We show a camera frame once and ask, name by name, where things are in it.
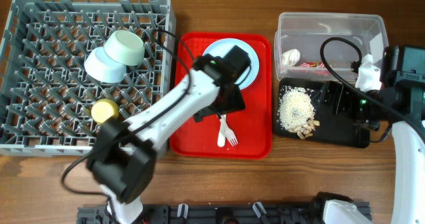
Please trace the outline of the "light green bowl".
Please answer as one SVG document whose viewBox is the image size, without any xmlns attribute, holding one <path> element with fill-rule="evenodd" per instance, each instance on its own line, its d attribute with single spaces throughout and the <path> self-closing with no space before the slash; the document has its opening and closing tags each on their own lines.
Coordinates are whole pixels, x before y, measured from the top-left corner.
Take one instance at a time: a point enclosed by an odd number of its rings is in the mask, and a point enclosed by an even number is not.
<svg viewBox="0 0 425 224">
<path fill-rule="evenodd" d="M 127 73 L 126 66 L 110 58 L 104 47 L 97 47 L 89 54 L 84 68 L 92 78 L 107 83 L 121 82 Z"/>
<path fill-rule="evenodd" d="M 114 31 L 104 43 L 104 50 L 110 58 L 127 66 L 137 66 L 144 60 L 144 42 L 130 31 Z"/>
</svg>

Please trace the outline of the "white plastic fork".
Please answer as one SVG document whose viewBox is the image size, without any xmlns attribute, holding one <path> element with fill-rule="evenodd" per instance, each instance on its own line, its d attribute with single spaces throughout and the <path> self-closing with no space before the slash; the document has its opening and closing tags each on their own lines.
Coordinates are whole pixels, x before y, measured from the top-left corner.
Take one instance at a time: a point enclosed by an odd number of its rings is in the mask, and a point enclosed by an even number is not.
<svg viewBox="0 0 425 224">
<path fill-rule="evenodd" d="M 235 147 L 238 144 L 236 135 L 233 132 L 233 130 L 228 126 L 227 122 L 226 122 L 226 141 L 228 141 L 232 147 Z"/>
</svg>

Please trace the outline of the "white napkin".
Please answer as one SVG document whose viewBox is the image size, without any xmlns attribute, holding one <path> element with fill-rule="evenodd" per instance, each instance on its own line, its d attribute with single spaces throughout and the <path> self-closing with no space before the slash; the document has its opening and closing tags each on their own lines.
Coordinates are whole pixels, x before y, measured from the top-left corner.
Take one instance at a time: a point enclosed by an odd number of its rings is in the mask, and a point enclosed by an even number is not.
<svg viewBox="0 0 425 224">
<path fill-rule="evenodd" d="M 283 67 L 295 66 L 300 60 L 301 53 L 297 49 L 290 49 L 281 55 L 281 65 Z"/>
</svg>

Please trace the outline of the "food scraps rice and nuts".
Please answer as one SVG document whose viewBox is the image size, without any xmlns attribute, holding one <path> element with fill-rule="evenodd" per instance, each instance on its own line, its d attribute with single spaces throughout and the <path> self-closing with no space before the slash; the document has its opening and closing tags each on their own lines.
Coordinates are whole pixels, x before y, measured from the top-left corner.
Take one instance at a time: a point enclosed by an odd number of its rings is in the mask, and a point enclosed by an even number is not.
<svg viewBox="0 0 425 224">
<path fill-rule="evenodd" d="M 279 127 L 302 140 L 312 137 L 320 126 L 320 121 L 315 118 L 313 90 L 284 85 L 280 91 L 277 111 Z"/>
</svg>

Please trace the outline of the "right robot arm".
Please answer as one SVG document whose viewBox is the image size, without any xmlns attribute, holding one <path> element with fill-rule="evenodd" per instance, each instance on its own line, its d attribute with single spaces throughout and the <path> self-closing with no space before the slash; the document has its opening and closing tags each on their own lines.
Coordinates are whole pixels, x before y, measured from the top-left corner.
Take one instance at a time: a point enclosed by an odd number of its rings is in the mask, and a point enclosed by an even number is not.
<svg viewBox="0 0 425 224">
<path fill-rule="evenodd" d="M 392 223 L 424 222 L 424 49 L 399 45 L 384 49 L 381 88 L 362 91 L 326 69 L 338 80 L 330 90 L 333 113 L 352 120 L 386 120 L 396 150 L 396 183 Z"/>
</svg>

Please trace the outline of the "white plastic spoon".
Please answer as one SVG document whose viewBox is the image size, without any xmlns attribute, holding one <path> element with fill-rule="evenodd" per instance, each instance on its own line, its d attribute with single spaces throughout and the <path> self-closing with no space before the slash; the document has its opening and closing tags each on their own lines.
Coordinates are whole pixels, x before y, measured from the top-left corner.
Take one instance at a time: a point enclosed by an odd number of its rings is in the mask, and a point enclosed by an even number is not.
<svg viewBox="0 0 425 224">
<path fill-rule="evenodd" d="M 220 130 L 218 133 L 217 145 L 223 148 L 226 143 L 226 114 L 223 114 L 220 118 Z"/>
</svg>

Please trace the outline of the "yellow plastic cup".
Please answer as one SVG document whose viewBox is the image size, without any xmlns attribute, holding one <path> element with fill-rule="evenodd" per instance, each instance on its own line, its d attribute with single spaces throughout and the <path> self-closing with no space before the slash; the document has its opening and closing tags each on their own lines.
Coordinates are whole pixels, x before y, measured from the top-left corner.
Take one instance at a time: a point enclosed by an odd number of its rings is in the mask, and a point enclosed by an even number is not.
<svg viewBox="0 0 425 224">
<path fill-rule="evenodd" d="M 114 101 L 104 98 L 95 102 L 90 114 L 96 123 L 103 124 L 109 118 L 119 117 L 119 107 Z"/>
</svg>

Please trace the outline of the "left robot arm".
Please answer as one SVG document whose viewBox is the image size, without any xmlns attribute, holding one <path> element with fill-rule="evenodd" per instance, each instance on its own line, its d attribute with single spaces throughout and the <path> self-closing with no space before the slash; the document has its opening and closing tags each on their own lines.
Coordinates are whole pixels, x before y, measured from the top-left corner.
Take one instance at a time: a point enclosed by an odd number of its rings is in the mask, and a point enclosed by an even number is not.
<svg viewBox="0 0 425 224">
<path fill-rule="evenodd" d="M 236 81 L 248 68 L 248 53 L 237 45 L 223 57 L 198 56 L 181 82 L 153 106 L 123 122 L 110 118 L 102 124 L 86 167 L 108 196 L 106 210 L 114 221 L 133 223 L 140 216 L 140 195 L 156 161 L 188 119 L 200 122 L 245 109 Z"/>
</svg>

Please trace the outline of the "red snack wrapper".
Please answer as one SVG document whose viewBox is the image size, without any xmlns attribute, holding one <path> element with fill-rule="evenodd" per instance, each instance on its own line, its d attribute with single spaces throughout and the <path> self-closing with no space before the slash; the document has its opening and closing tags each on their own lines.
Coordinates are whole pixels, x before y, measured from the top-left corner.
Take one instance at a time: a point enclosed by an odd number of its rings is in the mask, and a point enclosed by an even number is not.
<svg viewBox="0 0 425 224">
<path fill-rule="evenodd" d="M 303 62 L 299 65 L 302 68 L 324 68 L 325 65 L 322 62 Z"/>
</svg>

